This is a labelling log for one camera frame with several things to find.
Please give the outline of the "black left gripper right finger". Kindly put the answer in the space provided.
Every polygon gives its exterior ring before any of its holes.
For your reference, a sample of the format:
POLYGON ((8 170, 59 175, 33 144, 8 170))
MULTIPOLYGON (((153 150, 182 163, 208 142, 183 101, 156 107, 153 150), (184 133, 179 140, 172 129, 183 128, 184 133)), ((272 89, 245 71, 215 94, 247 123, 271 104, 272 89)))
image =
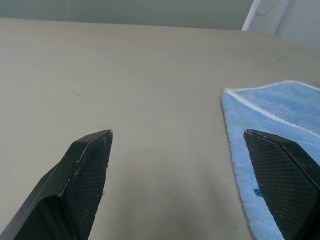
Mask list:
POLYGON ((243 134, 265 203, 284 240, 320 240, 320 165, 296 142, 243 134))

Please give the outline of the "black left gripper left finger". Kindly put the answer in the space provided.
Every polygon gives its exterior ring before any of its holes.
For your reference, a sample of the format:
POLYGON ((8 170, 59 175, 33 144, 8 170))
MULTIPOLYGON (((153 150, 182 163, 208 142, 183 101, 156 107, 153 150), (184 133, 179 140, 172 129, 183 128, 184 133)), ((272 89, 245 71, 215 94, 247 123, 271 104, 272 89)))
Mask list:
POLYGON ((103 196, 112 130, 74 141, 36 184, 0 240, 88 240, 103 196))

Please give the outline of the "light blue cloth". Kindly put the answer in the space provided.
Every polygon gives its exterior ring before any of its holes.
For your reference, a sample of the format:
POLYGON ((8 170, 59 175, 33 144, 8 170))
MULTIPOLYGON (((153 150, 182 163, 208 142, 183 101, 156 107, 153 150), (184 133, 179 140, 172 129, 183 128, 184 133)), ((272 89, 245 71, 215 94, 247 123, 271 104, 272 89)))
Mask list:
POLYGON ((284 240, 263 199, 244 140, 246 129, 299 144, 320 165, 320 88, 288 80, 226 88, 221 98, 231 160, 254 240, 284 240))

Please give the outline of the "white corner trim strip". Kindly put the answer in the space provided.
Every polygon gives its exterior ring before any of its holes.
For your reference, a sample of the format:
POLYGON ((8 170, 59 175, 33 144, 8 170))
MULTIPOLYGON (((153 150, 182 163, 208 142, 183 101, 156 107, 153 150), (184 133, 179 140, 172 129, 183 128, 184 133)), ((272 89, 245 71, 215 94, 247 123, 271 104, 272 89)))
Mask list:
POLYGON ((261 1, 262 0, 253 0, 252 5, 251 5, 249 12, 247 14, 247 17, 246 17, 244 24, 242 26, 242 29, 241 29, 242 31, 249 30, 249 27, 253 21, 254 16, 256 15, 256 11, 257 11, 261 1))

